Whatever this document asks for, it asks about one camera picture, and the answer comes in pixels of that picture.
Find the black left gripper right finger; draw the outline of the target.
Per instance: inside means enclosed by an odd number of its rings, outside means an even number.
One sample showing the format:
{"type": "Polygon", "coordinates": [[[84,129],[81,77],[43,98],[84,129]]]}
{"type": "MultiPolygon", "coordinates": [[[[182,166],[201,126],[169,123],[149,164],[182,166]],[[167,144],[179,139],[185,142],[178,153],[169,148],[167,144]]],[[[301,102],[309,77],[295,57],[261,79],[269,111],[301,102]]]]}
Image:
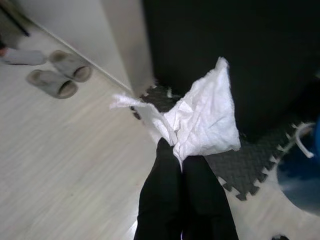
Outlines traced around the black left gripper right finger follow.
{"type": "Polygon", "coordinates": [[[182,164],[184,240],[237,240],[225,191],[203,156],[182,164]]]}

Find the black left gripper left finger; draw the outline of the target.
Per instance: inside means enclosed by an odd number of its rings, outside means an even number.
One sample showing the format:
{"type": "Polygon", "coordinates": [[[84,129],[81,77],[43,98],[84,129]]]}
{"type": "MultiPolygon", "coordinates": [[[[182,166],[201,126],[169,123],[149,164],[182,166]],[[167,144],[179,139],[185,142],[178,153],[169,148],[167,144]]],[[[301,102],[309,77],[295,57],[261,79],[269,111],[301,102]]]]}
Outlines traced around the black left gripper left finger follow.
{"type": "Polygon", "coordinates": [[[139,195],[135,240],[179,240],[182,234],[182,172],[173,148],[161,138],[139,195]]]}

